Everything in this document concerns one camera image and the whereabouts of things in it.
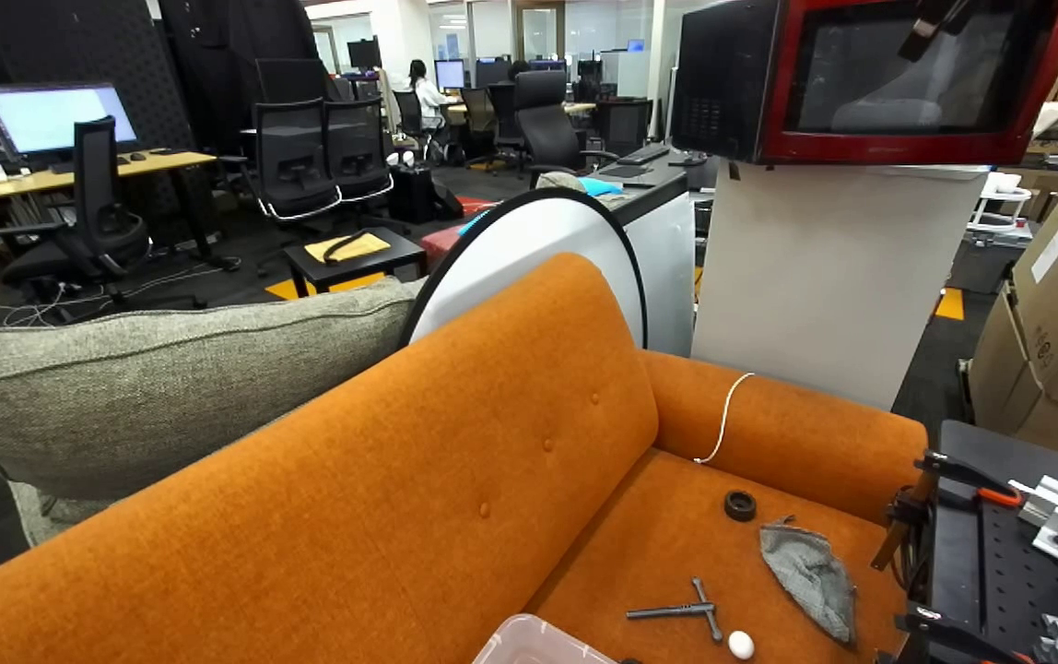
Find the sticker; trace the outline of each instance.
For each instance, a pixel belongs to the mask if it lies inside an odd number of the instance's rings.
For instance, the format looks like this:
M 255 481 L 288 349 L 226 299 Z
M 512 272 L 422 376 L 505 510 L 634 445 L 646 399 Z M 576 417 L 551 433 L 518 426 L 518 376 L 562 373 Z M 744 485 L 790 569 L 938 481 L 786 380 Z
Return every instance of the sticker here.
M 1058 261 L 1058 233 L 1050 237 L 1050 245 L 1042 247 L 1042 253 L 1031 265 L 1031 281 L 1042 283 L 1042 278 L 1050 272 L 1050 265 Z

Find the cable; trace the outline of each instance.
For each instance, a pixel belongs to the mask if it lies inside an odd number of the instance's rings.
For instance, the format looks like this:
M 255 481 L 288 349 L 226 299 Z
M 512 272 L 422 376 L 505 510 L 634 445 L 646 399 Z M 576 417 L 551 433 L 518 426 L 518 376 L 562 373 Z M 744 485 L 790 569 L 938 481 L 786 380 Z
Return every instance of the cable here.
M 709 451 L 709 456 L 691 456 L 691 464 L 712 464 L 721 451 L 721 434 L 725 434 L 725 417 L 733 413 L 733 394 L 739 390 L 744 380 L 753 380 L 754 373 L 739 373 L 725 394 L 721 394 L 721 407 L 718 407 L 718 428 L 713 428 L 713 445 Z

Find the gray fabric piece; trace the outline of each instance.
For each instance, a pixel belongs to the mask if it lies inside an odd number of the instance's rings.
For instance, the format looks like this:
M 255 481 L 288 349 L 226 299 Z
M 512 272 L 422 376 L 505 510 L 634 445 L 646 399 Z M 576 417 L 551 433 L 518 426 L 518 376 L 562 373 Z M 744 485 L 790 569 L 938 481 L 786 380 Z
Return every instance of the gray fabric piece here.
M 0 469 L 131 494 L 399 349 L 416 288 L 0 330 Z
M 765 524 L 760 553 L 786 593 L 835 642 L 855 642 L 855 589 L 829 542 L 791 524 Z

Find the person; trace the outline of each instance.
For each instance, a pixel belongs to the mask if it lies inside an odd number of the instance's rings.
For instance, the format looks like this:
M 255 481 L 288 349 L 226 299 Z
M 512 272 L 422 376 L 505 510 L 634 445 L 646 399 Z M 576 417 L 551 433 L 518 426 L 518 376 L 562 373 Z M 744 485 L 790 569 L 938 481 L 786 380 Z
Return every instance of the person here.
M 408 90 L 420 99 L 420 128 L 428 134 L 446 128 L 446 113 L 443 113 L 446 96 L 437 94 L 437 85 L 428 81 L 422 60 L 408 63 Z

